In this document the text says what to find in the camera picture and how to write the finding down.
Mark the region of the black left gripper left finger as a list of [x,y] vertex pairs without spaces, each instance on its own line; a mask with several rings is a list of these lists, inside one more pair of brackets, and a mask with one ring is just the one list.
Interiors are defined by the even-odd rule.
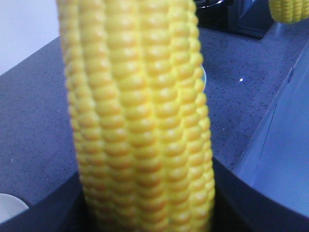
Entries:
[[55,192],[0,225],[2,232],[93,232],[75,173]]

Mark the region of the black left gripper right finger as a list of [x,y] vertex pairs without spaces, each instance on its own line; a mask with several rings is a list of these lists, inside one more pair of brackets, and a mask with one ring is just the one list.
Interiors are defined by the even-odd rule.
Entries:
[[309,218],[264,196],[217,159],[214,232],[307,232]]

